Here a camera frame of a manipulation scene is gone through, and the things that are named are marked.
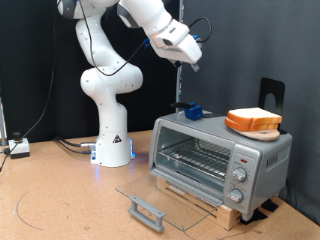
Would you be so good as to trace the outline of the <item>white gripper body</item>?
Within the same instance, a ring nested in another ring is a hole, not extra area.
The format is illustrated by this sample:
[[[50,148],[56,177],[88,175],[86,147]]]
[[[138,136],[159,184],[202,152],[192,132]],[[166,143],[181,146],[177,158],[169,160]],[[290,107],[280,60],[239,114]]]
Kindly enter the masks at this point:
[[[148,28],[148,38],[161,58],[196,64],[202,57],[199,45],[189,34],[189,28],[175,19],[152,24]]]

